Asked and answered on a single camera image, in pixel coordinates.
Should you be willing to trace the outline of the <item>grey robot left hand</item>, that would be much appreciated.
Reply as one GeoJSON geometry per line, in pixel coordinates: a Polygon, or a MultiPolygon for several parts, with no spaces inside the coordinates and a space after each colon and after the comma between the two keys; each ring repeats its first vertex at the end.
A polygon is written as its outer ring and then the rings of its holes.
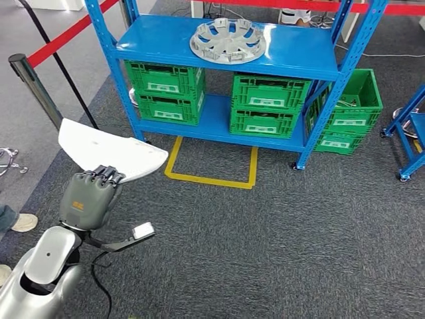
{"type": "Polygon", "coordinates": [[[74,174],[60,202],[60,221],[81,231],[103,227],[121,196],[119,183],[124,177],[115,167],[103,165],[74,174]]]}

